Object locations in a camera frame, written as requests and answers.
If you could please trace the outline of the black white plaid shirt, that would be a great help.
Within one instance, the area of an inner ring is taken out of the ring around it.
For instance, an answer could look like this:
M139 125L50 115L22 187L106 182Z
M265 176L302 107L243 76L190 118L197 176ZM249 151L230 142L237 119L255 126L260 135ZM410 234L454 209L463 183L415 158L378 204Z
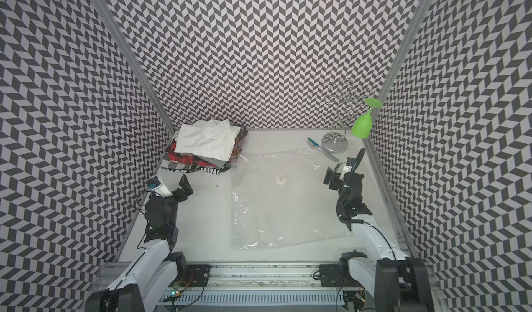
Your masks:
M196 164L181 164L177 162L163 161L161 169L177 173L204 172L213 175L220 175L231 169L231 163L227 162L221 168L218 168L210 166L199 166Z

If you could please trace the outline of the grey cloth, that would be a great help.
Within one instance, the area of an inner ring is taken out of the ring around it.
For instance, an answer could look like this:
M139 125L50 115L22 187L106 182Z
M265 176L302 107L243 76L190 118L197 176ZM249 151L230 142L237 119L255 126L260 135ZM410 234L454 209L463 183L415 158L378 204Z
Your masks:
M221 169L227 164L227 161L222 161L222 160L219 160L219 159L203 158L203 157L200 157L200 158L202 158L202 159L206 160L207 162L211 163L211 165L207 166L207 167L211 167L211 168L215 168L215 169Z

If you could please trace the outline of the clear plastic vacuum bag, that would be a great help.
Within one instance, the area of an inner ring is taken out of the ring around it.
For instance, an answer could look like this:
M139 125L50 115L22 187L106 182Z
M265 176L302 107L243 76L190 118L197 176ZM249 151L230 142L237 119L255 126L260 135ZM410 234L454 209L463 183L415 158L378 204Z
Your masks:
M231 244L287 248L349 237L336 214L338 193L323 181L333 162L318 151L241 153L231 169Z

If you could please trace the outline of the dark plaid cloth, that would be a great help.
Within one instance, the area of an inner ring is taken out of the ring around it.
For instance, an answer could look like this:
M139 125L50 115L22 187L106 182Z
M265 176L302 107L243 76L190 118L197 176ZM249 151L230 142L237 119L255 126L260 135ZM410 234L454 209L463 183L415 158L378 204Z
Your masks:
M243 147L243 144L244 144L244 141L245 141L245 138L248 134L248 130L246 129L245 126L241 126L240 127L240 130L239 130L239 133L235 139L235 144L234 144L234 148L231 152L231 157L230 157L230 160L231 161L234 161L238 158L238 155L241 153L242 151L242 147Z

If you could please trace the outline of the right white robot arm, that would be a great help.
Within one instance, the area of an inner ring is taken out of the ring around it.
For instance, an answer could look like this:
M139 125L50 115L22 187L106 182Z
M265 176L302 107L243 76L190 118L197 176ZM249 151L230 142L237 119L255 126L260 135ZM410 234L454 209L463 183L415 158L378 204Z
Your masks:
M358 173L333 173L324 184L338 192L335 206L340 223L358 234L365 252L345 252L339 258L343 285L356 281L374 299L374 311L434 311L426 265L396 248L378 227L373 213L363 203L362 180Z

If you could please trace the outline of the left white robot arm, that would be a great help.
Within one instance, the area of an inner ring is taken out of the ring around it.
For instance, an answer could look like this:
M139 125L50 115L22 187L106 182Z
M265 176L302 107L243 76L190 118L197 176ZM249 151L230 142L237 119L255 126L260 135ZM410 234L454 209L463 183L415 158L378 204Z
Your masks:
M178 206L193 194L183 175L173 191L157 177L147 181L147 220L140 254L107 288L87 298L85 311L154 311L166 289L187 274L182 252L174 252L179 230Z

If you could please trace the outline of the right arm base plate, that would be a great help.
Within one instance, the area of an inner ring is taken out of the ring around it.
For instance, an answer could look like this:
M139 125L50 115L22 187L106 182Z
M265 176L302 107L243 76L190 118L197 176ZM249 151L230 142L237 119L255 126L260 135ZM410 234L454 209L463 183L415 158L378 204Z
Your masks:
M338 263L325 263L319 265L319 280L322 287L360 287L361 284L354 280L346 266Z

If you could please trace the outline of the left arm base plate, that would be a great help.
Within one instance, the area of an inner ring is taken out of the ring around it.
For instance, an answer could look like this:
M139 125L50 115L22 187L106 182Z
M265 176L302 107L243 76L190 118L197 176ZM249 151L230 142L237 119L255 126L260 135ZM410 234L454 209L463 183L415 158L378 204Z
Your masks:
M211 265L209 264L191 264L185 269L178 269L178 276L173 282L176 288L206 287L211 274Z

